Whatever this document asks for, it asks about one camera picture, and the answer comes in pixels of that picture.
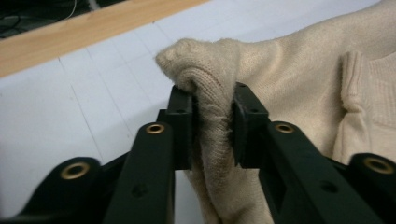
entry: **cloth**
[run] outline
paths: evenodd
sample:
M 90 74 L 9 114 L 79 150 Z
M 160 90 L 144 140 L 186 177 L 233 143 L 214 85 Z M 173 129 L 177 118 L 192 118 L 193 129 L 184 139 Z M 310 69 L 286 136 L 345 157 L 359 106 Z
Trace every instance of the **cloth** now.
M 369 61 L 349 52 L 343 65 L 341 97 L 347 113 L 332 157 L 348 163 L 355 153 L 372 152 L 396 161 L 396 53 Z
M 382 1 L 273 40 L 242 43 L 222 39 L 211 43 L 181 39 L 157 55 L 163 72 L 198 99 L 200 131 L 192 170 L 186 175 L 199 197 L 205 223 L 272 222 L 258 171 L 233 165 L 229 135 L 236 81 L 249 85 L 270 112 L 271 120 L 299 126 L 324 156 L 347 161 L 352 153 L 364 149 L 386 150 L 386 156 L 396 159 L 391 148 L 380 143 L 391 137 L 375 140 L 382 134 L 394 134 L 394 130 L 384 131 L 394 126 L 383 125 L 395 121 L 394 85 L 384 85 L 394 71 L 379 75 L 376 65 L 389 64 L 385 61 L 393 57 L 375 59 L 396 51 L 395 11 L 396 1 Z M 350 72 L 357 66 L 351 62 L 357 58 L 369 70 Z M 374 109 L 378 99 L 387 108 L 386 116 L 380 108 Z M 358 149 L 355 144 L 361 146 L 360 140 L 349 140 L 350 134 L 371 145 Z M 373 150 L 373 146 L 382 151 Z

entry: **brass screw insert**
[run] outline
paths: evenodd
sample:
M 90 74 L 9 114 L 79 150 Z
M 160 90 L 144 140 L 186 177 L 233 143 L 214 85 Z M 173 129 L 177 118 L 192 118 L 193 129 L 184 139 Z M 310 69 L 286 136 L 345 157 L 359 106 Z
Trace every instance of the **brass screw insert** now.
M 86 162 L 80 161 L 68 165 L 61 172 L 61 178 L 71 180 L 77 179 L 88 173 L 90 165 Z
M 282 133 L 293 133 L 294 129 L 289 124 L 280 123 L 275 126 L 275 128 Z
M 151 134 L 162 133 L 165 127 L 161 124 L 151 124 L 147 127 L 146 132 Z
M 392 166 L 390 166 L 387 162 L 377 158 L 368 157 L 364 159 L 363 163 L 368 168 L 383 175 L 391 175 L 394 173 L 394 169 Z

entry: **white tiled surface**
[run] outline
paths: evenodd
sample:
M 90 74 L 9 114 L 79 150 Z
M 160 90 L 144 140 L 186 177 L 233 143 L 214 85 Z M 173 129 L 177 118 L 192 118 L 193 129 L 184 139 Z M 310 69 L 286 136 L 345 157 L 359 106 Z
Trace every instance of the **white tiled surface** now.
M 127 152 L 166 108 L 172 83 L 153 57 L 182 37 L 253 42 L 370 6 L 376 0 L 213 0 L 0 79 L 0 217 L 18 213 L 62 161 L 102 163 Z M 177 173 L 176 223 L 203 223 Z

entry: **wooden board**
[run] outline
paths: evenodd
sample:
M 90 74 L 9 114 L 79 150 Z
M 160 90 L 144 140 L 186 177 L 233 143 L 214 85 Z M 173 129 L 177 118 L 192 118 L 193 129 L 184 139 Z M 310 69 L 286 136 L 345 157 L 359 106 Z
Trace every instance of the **wooden board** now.
M 131 0 L 0 41 L 0 77 L 119 35 L 207 0 Z

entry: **knit fabric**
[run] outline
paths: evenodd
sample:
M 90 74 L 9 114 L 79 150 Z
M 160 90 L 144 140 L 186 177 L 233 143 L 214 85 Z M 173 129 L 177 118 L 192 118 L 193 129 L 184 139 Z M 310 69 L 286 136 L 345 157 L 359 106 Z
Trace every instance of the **knit fabric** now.
M 348 163 L 355 153 L 396 160 L 396 53 L 369 61 L 360 52 L 344 59 L 340 123 L 333 158 Z
M 343 108 L 340 96 L 342 59 L 350 51 L 361 52 L 369 61 L 395 52 L 395 11 L 396 1 L 382 1 L 274 40 L 210 43 L 182 39 L 157 55 L 163 72 L 198 99 L 200 132 L 192 170 L 186 174 L 198 194 L 206 223 L 272 222 L 257 170 L 233 165 L 229 136 L 235 82 L 249 85 L 271 120 L 298 125 L 323 155 L 346 161 L 350 153 L 344 151 L 349 150 L 349 143 L 340 135 L 346 133 L 340 131 L 337 136 L 340 121 L 349 111 L 347 102 L 346 110 Z M 387 97 L 393 99 L 383 104 L 394 102 L 394 95 Z

